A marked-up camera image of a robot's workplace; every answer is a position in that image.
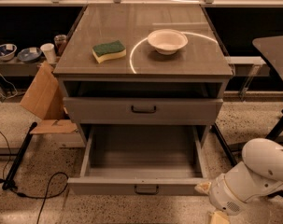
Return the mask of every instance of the cable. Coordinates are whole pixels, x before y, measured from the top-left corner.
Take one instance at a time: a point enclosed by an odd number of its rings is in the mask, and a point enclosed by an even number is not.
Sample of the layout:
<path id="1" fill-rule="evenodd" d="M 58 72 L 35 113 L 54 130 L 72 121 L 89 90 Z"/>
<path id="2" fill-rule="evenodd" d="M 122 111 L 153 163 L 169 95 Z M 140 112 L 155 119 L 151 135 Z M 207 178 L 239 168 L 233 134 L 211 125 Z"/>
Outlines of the cable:
<path id="1" fill-rule="evenodd" d="M 42 202 L 42 205 L 40 207 L 40 211 L 39 211 L 39 214 L 38 214 L 38 219 L 37 219 L 37 224 L 39 223 L 39 219 L 40 219 L 40 216 L 41 216 L 41 213 L 42 213 L 42 210 L 44 208 L 44 205 L 45 205 L 45 202 L 47 199 L 50 199 L 50 198 L 55 198 L 55 197 L 58 197 L 59 195 L 61 195 L 67 188 L 68 184 L 66 182 L 64 188 L 58 192 L 57 194 L 54 194 L 54 195 L 51 195 L 48 197 L 48 192 L 49 192 L 49 187 L 50 187 L 50 182 L 51 180 L 53 179 L 53 177 L 55 177 L 56 175 L 64 175 L 66 177 L 66 180 L 68 179 L 68 175 L 64 172 L 57 172 L 55 173 L 54 175 L 51 176 L 50 180 L 48 181 L 48 185 L 47 185 L 47 188 L 46 188 L 46 193 L 45 193 L 45 196 L 43 197 L 36 197 L 36 196 L 30 196 L 30 195 L 27 195 L 23 192 L 17 192 L 15 191 L 14 189 L 10 189 L 13 193 L 17 194 L 19 197 L 22 197 L 22 198 L 30 198 L 30 199 L 42 199 L 43 202 Z"/>
<path id="2" fill-rule="evenodd" d="M 9 150 L 9 158 L 8 158 L 8 161 L 7 161 L 7 164 L 4 166 L 3 168 L 3 171 L 2 171 L 2 177 L 3 177 L 3 180 L 5 180 L 5 175 L 4 175 L 4 172 L 9 164 L 9 162 L 11 161 L 11 149 L 10 149 L 10 146 L 9 146 L 9 142 L 7 140 L 7 138 L 3 135 L 3 133 L 0 131 L 0 134 L 4 137 L 5 141 L 7 142 L 7 147 L 8 147 L 8 150 Z"/>
<path id="3" fill-rule="evenodd" d="M 16 87 L 14 86 L 14 84 L 12 84 L 11 82 L 7 81 L 7 80 L 4 78 L 4 76 L 1 74 L 1 72 L 0 72 L 0 77 L 1 77 L 7 84 L 11 85 L 11 86 L 13 87 L 14 91 L 15 91 L 15 94 L 6 97 L 6 99 L 11 99 L 11 98 L 17 96 L 17 95 L 18 95 L 18 91 L 17 91 Z"/>
<path id="4" fill-rule="evenodd" d="M 9 162 L 11 161 L 11 156 L 12 156 L 12 154 L 11 154 L 11 149 L 10 149 L 10 146 L 9 146 L 9 142 L 8 142 L 7 138 L 3 135 L 3 133 L 1 132 L 1 130 L 0 130 L 0 134 L 1 134 L 1 135 L 4 137 L 4 139 L 6 140 L 6 142 L 7 142 L 7 147 L 8 147 L 8 150 L 9 150 L 9 159 L 8 159 L 8 161 L 7 161 L 7 164 L 4 166 L 4 168 L 3 168 L 3 173 L 2 173 L 3 180 L 5 180 L 5 170 L 6 170 L 6 168 L 7 168 L 7 165 L 8 165 Z M 50 182 L 51 182 L 51 180 L 53 179 L 53 177 L 55 177 L 56 175 L 64 175 L 64 176 L 66 177 L 66 180 L 68 179 L 68 175 L 67 175 L 66 173 L 64 173 L 64 172 L 57 172 L 57 173 L 53 174 L 53 175 L 50 177 L 50 180 L 48 181 L 48 185 L 47 185 L 47 188 L 46 188 L 46 193 L 45 193 L 45 196 L 43 196 L 43 197 L 30 196 L 30 195 L 27 195 L 27 194 L 25 194 L 25 193 L 23 193 L 23 192 L 17 192 L 17 191 L 15 191 L 13 188 L 10 189 L 13 193 L 17 194 L 19 197 L 22 197 L 22 198 L 43 199 L 43 203 L 42 203 L 42 205 L 41 205 L 41 208 L 40 208 L 40 211 L 39 211 L 39 214 L 38 214 L 37 224 L 39 223 L 39 219 L 40 219 L 40 216 L 41 216 L 41 213 L 42 213 L 42 210 L 43 210 L 43 208 L 44 208 L 44 205 L 45 205 L 46 200 L 47 200 L 47 199 L 50 199 L 50 198 L 58 197 L 59 195 L 61 195 L 62 193 L 64 193 L 64 191 L 66 190 L 66 188 L 67 188 L 67 186 L 68 186 L 68 183 L 66 182 L 64 188 L 63 188 L 60 192 L 58 192 L 57 194 L 54 194 L 54 195 L 51 195 L 51 196 L 48 197 Z"/>

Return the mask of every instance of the table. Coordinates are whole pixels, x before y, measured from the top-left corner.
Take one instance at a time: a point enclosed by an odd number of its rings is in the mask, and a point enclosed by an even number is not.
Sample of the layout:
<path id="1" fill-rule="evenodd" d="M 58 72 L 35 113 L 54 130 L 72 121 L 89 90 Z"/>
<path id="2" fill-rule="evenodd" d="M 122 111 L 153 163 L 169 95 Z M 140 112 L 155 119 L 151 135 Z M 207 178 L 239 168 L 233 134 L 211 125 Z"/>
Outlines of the table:
<path id="1" fill-rule="evenodd" d="M 170 28 L 188 45 L 159 54 L 150 32 Z M 97 44 L 120 40 L 126 57 L 98 64 Z M 201 148 L 233 72 L 197 5 L 94 4 L 54 75 L 86 143 L 77 194 L 195 195 L 206 179 Z"/>
<path id="2" fill-rule="evenodd" d="M 254 47 L 261 53 L 264 60 L 276 71 L 283 82 L 283 35 L 256 38 L 253 40 Z M 283 117 L 269 132 L 266 138 L 283 142 Z"/>

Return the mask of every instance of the black wall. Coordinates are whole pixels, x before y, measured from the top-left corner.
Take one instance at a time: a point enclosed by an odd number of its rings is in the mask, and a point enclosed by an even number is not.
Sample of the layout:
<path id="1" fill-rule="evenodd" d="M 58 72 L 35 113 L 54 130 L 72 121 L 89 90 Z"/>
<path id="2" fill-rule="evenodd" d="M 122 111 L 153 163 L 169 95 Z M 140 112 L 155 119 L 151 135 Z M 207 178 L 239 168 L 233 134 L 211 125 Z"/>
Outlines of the black wall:
<path id="1" fill-rule="evenodd" d="M 231 56 L 260 56 L 252 41 L 257 37 L 283 35 L 283 7 L 206 7 L 206 14 Z M 238 91 L 245 78 L 236 76 L 227 90 Z M 252 91 L 282 91 L 275 73 L 255 77 Z"/>
<path id="2" fill-rule="evenodd" d="M 82 7 L 0 7 L 0 45 L 12 43 L 17 52 L 67 35 Z"/>

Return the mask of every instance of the drawer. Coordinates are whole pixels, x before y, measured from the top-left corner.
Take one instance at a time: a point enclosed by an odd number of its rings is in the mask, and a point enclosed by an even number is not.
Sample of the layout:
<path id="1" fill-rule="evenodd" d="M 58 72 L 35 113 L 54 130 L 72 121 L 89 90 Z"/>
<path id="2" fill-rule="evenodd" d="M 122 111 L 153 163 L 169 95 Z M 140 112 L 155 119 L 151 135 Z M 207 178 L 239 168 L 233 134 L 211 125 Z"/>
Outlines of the drawer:
<path id="1" fill-rule="evenodd" d="M 221 99 L 64 98 L 76 123 L 212 125 Z"/>
<path id="2" fill-rule="evenodd" d="M 196 129 L 168 125 L 92 126 L 76 194 L 199 195 L 205 164 Z"/>

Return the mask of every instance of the green scouring pad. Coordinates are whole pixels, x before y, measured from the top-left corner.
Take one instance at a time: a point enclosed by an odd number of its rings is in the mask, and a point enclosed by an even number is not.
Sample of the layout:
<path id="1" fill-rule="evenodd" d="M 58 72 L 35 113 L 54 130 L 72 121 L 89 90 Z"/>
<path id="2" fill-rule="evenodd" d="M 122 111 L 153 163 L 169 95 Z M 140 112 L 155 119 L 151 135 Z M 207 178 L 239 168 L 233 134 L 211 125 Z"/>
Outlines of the green scouring pad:
<path id="1" fill-rule="evenodd" d="M 103 43 L 92 48 L 96 61 L 102 63 L 106 60 L 117 59 L 126 55 L 126 49 L 119 40 Z"/>

